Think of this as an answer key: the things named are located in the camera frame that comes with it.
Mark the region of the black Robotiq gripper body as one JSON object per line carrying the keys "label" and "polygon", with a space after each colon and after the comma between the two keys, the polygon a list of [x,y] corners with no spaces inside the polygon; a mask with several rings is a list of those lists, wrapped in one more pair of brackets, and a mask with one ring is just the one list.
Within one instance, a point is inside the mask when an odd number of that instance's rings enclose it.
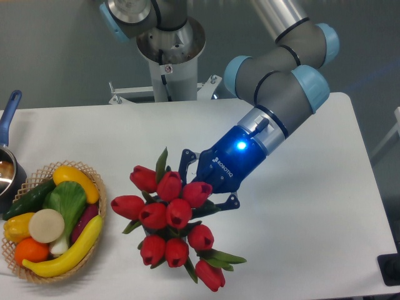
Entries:
{"label": "black Robotiq gripper body", "polygon": [[242,181],[266,159],[256,141],[259,128],[247,132],[232,127],[215,145],[200,153],[194,182],[212,186],[214,194],[236,192]]}

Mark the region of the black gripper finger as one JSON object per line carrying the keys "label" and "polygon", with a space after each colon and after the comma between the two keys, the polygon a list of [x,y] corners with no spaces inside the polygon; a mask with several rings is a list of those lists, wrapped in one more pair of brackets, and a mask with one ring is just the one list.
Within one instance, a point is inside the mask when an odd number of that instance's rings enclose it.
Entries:
{"label": "black gripper finger", "polygon": [[228,211],[240,208],[240,201],[238,199],[237,192],[232,192],[225,202],[215,204],[212,201],[207,200],[205,203],[205,208],[210,211]]}
{"label": "black gripper finger", "polygon": [[179,163],[178,173],[181,177],[182,184],[187,184],[187,175],[189,166],[196,162],[200,157],[198,152],[194,152],[190,149],[183,149],[181,153],[181,159]]}

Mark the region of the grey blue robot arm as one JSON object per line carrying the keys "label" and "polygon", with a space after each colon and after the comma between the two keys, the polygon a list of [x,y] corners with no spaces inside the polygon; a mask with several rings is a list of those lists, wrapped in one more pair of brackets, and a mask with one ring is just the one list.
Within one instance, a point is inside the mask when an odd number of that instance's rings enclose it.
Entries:
{"label": "grey blue robot arm", "polygon": [[[329,97],[319,69],[339,52],[339,39],[327,24],[314,24],[296,1],[253,1],[276,48],[253,58],[235,57],[224,72],[226,89],[252,109],[215,145],[182,152],[181,179],[197,164],[194,182],[205,182],[224,203],[206,201],[194,217],[236,209],[241,182]],[[157,102],[197,100],[215,84],[198,87],[198,56],[205,46],[202,26],[188,16],[186,1],[103,1],[99,7],[120,41],[136,40],[148,61]]]}

